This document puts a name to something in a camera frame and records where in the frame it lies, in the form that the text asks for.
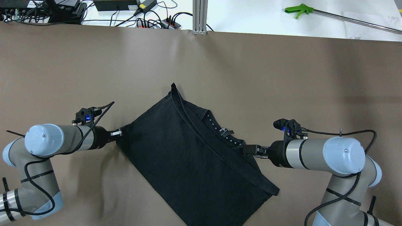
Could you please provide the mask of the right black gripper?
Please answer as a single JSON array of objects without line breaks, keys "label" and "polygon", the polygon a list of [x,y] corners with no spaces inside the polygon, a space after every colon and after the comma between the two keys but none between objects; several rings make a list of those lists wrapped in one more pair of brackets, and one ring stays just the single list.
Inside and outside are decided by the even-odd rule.
[{"label": "right black gripper", "polygon": [[274,166],[277,167],[287,167],[283,141],[275,141],[270,145],[270,147],[256,144],[246,144],[242,146],[240,153],[244,155],[257,156],[258,158],[269,159]]}]

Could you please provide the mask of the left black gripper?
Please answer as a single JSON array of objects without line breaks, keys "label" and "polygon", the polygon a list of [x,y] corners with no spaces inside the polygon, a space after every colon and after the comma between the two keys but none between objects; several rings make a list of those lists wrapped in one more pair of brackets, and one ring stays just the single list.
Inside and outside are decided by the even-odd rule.
[{"label": "left black gripper", "polygon": [[95,126],[93,129],[93,143],[92,149],[101,149],[107,143],[112,142],[111,137],[122,137],[122,129],[117,129],[114,131],[107,131],[105,128],[101,126]]}]

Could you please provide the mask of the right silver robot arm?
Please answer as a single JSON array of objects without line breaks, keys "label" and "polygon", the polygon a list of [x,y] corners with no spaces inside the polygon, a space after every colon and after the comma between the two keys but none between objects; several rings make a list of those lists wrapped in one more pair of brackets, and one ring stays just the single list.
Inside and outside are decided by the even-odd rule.
[{"label": "right silver robot arm", "polygon": [[380,182],[382,170],[354,138],[275,141],[270,147],[245,145],[241,153],[270,159],[278,167],[331,173],[314,226],[389,225],[371,212],[360,210],[367,189]]}]

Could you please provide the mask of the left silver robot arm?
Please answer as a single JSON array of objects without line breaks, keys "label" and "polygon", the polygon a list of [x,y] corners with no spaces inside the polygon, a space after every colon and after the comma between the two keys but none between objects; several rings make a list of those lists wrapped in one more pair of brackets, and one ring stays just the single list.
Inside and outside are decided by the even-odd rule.
[{"label": "left silver robot arm", "polygon": [[24,216],[39,220],[62,209],[64,202],[51,157],[96,150],[122,137],[122,130],[96,126],[41,124],[9,143],[3,159],[19,172],[21,187],[1,195],[1,225]]}]

